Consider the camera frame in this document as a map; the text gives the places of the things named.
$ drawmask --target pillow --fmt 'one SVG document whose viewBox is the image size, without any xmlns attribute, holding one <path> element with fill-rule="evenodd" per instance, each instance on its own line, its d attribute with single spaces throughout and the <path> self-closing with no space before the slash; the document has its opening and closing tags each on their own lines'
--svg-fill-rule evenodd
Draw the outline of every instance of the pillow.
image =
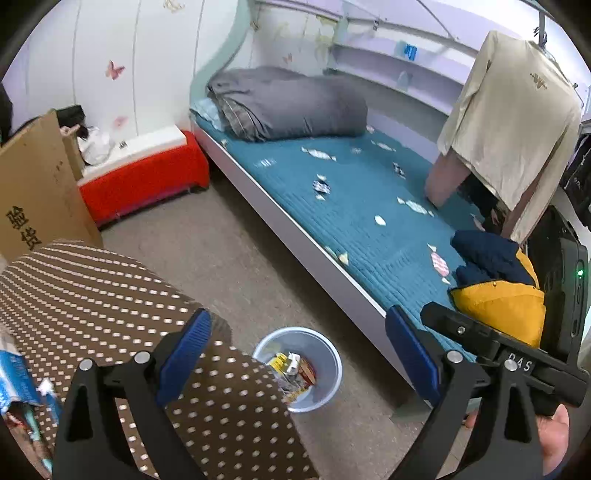
<svg viewBox="0 0 591 480">
<path fill-rule="evenodd" d="M 195 105 L 195 110 L 199 116 L 210 122 L 220 132 L 225 132 L 230 127 L 230 123 L 226 120 L 226 117 L 223 114 L 220 115 L 220 110 L 216 102 L 209 97 L 199 100 Z"/>
</svg>

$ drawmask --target brown polka dot fabric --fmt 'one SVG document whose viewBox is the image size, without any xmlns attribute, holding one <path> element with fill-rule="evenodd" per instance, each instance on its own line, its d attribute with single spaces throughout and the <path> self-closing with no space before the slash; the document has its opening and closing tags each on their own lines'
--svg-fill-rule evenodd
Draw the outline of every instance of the brown polka dot fabric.
<svg viewBox="0 0 591 480">
<path fill-rule="evenodd" d="M 0 321 L 34 383 L 51 379 L 62 401 L 83 358 L 112 365 L 152 351 L 199 307 L 133 258 L 82 242 L 53 242 L 0 275 Z M 228 324 L 211 315 L 212 337 L 167 406 L 186 448 L 211 480 L 317 477 L 269 368 L 237 351 Z M 157 477 L 127 402 L 117 405 L 138 468 Z M 43 407 L 37 420 L 53 447 L 57 425 Z"/>
</svg>

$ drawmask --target screw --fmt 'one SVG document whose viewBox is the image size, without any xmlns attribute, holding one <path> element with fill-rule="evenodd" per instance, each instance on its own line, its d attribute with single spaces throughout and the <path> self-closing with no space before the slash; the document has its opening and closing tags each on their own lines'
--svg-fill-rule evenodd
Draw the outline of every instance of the screw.
<svg viewBox="0 0 591 480">
<path fill-rule="evenodd" d="M 464 356 L 457 350 L 449 350 L 447 353 L 447 359 L 453 364 L 459 364 L 464 360 Z"/>
<path fill-rule="evenodd" d="M 137 364 L 147 364 L 150 361 L 151 355 L 149 352 L 138 352 L 135 354 L 134 360 Z"/>
<path fill-rule="evenodd" d="M 509 372 L 514 372 L 515 370 L 517 370 L 517 363 L 515 362 L 515 360 L 511 360 L 510 358 L 508 358 L 507 360 L 505 360 L 505 368 Z"/>
<path fill-rule="evenodd" d="M 80 362 L 78 368 L 80 368 L 80 370 L 82 370 L 83 372 L 88 372 L 88 370 L 92 368 L 92 365 L 92 360 L 90 358 L 85 358 L 84 360 L 82 360 L 82 362 Z"/>
</svg>

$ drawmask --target gray comforter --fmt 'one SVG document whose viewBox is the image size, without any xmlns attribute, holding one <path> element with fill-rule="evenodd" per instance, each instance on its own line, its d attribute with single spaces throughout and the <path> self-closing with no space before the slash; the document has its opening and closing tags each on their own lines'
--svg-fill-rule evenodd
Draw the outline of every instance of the gray comforter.
<svg viewBox="0 0 591 480">
<path fill-rule="evenodd" d="M 336 76 L 236 69 L 215 76 L 209 89 L 234 133 L 249 141 L 362 135 L 367 124 L 365 99 Z"/>
</svg>

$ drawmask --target floor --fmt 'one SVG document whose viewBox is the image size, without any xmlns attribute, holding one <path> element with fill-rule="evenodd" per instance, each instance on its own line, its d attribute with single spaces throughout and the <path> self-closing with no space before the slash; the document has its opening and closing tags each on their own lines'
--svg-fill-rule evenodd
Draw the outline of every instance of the floor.
<svg viewBox="0 0 591 480">
<path fill-rule="evenodd" d="M 343 360 L 337 396 L 295 418 L 324 480 L 388 478 L 423 424 L 390 416 L 412 396 L 406 382 L 357 330 L 220 172 L 209 190 L 134 214 L 103 231 L 105 246 L 147 267 L 224 317 L 237 347 L 305 326 L 326 335 Z M 462 427 L 442 470 L 455 470 Z"/>
</svg>

